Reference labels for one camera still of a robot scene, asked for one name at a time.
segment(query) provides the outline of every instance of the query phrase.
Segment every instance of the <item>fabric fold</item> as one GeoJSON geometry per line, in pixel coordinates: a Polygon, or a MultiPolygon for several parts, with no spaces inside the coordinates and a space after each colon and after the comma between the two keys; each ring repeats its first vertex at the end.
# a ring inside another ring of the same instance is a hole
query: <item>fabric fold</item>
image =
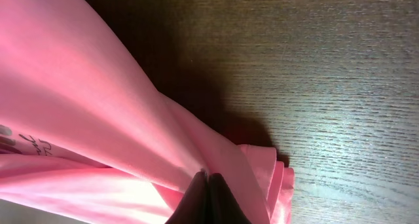
{"type": "Polygon", "coordinates": [[[250,222],[289,222],[293,172],[275,149],[240,148],[160,94],[84,0],[0,0],[0,97],[0,198],[163,223],[204,169],[250,222]]]}

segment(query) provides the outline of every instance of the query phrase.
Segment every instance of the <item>pink fabric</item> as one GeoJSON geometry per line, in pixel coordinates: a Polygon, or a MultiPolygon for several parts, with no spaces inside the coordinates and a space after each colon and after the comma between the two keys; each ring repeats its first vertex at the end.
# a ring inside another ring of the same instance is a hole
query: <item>pink fabric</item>
{"type": "Polygon", "coordinates": [[[161,95],[83,0],[0,0],[0,100],[0,136],[16,140],[0,147],[2,199],[164,223],[205,169],[252,223],[290,222],[293,171],[275,149],[238,147],[161,95]]]}

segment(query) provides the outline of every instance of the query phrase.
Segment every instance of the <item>crumpled fabric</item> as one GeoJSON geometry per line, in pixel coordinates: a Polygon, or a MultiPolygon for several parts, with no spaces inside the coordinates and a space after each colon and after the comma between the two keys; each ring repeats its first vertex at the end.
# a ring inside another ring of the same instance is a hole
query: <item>crumpled fabric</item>
{"type": "Polygon", "coordinates": [[[234,145],[159,93],[84,0],[0,0],[0,100],[4,200],[164,223],[205,170],[250,222],[290,223],[294,173],[275,148],[234,145]]]}

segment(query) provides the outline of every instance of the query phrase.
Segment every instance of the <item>table surface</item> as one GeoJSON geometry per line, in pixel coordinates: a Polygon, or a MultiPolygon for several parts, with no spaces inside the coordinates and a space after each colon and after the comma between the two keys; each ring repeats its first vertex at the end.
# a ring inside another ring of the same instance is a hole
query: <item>table surface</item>
{"type": "Polygon", "coordinates": [[[419,0],[87,0],[155,86],[295,170],[293,223],[419,223],[419,0]]]}

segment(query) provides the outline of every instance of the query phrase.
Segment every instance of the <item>dark wooden surface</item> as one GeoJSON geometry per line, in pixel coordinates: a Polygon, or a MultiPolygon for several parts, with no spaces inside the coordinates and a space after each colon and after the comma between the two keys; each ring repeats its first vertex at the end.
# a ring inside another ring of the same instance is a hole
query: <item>dark wooden surface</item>
{"type": "Polygon", "coordinates": [[[293,223],[419,223],[419,0],[87,0],[156,87],[295,169],[293,223]]]}

